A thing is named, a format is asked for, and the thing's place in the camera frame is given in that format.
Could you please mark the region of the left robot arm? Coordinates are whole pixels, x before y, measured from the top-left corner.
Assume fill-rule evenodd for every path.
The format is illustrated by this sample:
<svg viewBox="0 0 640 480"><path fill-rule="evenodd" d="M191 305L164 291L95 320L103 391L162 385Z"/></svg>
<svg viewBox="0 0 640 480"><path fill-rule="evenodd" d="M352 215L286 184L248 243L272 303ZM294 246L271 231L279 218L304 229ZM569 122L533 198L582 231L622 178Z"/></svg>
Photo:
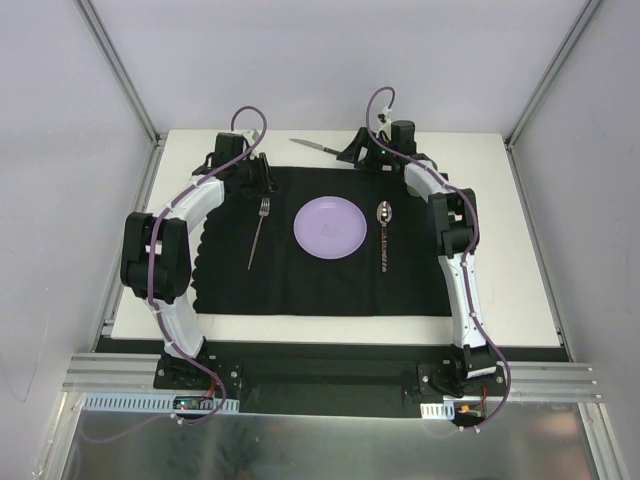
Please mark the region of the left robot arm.
<svg viewBox="0 0 640 480"><path fill-rule="evenodd" d="M262 137L255 130L219 133L214 150L179 193L152 213L126 218L120 280L144 301L160 328L164 351L156 388L208 388L211 393L220 388L187 297L189 236L232 194L265 196L277 190L266 155L256 151Z"/></svg>

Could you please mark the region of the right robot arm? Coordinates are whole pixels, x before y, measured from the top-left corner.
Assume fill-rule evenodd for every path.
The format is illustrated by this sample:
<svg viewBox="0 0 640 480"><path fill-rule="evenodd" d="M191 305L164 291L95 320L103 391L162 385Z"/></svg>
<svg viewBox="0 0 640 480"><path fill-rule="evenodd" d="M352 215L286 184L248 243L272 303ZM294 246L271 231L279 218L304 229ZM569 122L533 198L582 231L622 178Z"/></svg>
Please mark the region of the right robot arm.
<svg viewBox="0 0 640 480"><path fill-rule="evenodd" d="M427 227L444 274L453 320L451 358L429 375L429 385L440 394L461 398L481 388L496 373L498 363L484 326L475 279L479 243L475 194L455 187L433 160L417 151L412 121L393 121L386 114L378 119L377 131L360 128L337 159L367 172L390 167L403 175L410 193L425 201Z"/></svg>

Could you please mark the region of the black handled knife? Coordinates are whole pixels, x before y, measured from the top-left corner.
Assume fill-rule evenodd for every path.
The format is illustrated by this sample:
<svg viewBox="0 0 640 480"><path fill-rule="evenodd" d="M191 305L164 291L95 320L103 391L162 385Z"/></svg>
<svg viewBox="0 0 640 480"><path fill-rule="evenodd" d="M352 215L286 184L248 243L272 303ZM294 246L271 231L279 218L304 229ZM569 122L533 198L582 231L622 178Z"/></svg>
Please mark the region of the black handled knife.
<svg viewBox="0 0 640 480"><path fill-rule="evenodd" d="M315 150L319 150L319 151L322 151L324 153L327 153L327 154L330 154L330 155L333 155L333 156L336 156L336 157L341 154L341 151L332 149L330 147L326 147L326 146L324 146L322 144L319 144L319 143L316 143L316 142L312 142L312 141L309 141L309 140L298 139L298 138L290 138L289 140L294 142L294 143L296 143L296 144L299 144L299 145L302 145L302 146L305 146L305 147L309 147L309 148L312 148L312 149L315 149Z"/></svg>

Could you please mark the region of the purple plate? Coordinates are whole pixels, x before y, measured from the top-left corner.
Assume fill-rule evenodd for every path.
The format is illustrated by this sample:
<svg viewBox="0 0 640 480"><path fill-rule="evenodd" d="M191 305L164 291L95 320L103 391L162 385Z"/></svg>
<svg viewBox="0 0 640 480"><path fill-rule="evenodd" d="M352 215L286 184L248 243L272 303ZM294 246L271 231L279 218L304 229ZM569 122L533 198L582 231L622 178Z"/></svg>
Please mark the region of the purple plate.
<svg viewBox="0 0 640 480"><path fill-rule="evenodd" d="M337 196L310 200L296 213L294 238L309 255L323 260L345 258L364 243L366 218L353 202Z"/></svg>

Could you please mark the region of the black cloth placemat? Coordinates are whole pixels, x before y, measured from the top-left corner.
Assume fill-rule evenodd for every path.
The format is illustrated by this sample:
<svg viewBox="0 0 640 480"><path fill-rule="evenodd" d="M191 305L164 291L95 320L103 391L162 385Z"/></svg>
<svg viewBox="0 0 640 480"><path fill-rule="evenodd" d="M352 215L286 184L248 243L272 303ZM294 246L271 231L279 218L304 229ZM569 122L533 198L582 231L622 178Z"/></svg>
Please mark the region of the black cloth placemat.
<svg viewBox="0 0 640 480"><path fill-rule="evenodd" d="M195 260L194 309L202 314L304 316L450 316L443 272L427 228L426 203L402 176L358 170L276 167L281 192L271 197L255 257L247 269L260 202L235 194L211 211ZM356 204L368 231L362 246L337 260L306 253L293 221L308 201L337 196ZM381 272L376 211L392 207L388 268Z"/></svg>

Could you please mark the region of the metal fork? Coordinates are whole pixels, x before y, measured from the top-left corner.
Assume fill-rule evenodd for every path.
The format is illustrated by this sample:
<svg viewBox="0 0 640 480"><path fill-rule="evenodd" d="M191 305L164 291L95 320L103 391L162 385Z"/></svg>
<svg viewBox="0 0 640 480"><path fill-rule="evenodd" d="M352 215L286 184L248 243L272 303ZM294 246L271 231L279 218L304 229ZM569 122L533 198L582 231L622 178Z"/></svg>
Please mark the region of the metal fork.
<svg viewBox="0 0 640 480"><path fill-rule="evenodd" d="M263 197L261 199L261 203L260 203L260 207L259 207L259 220L258 220L258 224L256 227L256 231L254 234L254 238L253 238L253 242L252 242L252 246L251 246L251 250L250 250L250 255L249 255L249 259L248 259L248 264L247 264L247 269L250 270L253 264L253 260L255 257L255 252L257 249L257 244L259 241L259 236L261 233L261 228L262 228L262 224L265 218L267 218L270 214L270 199L268 197Z"/></svg>

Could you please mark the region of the green cup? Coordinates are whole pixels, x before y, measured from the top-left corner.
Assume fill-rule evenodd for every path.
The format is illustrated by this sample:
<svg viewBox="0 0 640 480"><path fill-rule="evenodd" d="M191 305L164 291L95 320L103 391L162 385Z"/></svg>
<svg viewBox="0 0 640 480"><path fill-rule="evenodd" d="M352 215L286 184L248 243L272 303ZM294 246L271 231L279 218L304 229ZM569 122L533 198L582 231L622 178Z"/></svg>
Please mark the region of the green cup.
<svg viewBox="0 0 640 480"><path fill-rule="evenodd" d="M420 198L422 196L420 184L406 184L406 189L412 197Z"/></svg>

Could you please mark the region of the metal spoon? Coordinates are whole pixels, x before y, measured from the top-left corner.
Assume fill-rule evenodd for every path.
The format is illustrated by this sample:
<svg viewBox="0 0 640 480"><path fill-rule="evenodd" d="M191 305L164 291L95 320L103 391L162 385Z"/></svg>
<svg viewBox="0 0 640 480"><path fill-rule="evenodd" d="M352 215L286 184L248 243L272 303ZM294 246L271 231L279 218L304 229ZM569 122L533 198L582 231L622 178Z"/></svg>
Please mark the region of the metal spoon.
<svg viewBox="0 0 640 480"><path fill-rule="evenodd" d="M377 221L381 232L381 272L386 273L388 268L388 224L392 220L392 207L386 200L382 201L376 211Z"/></svg>

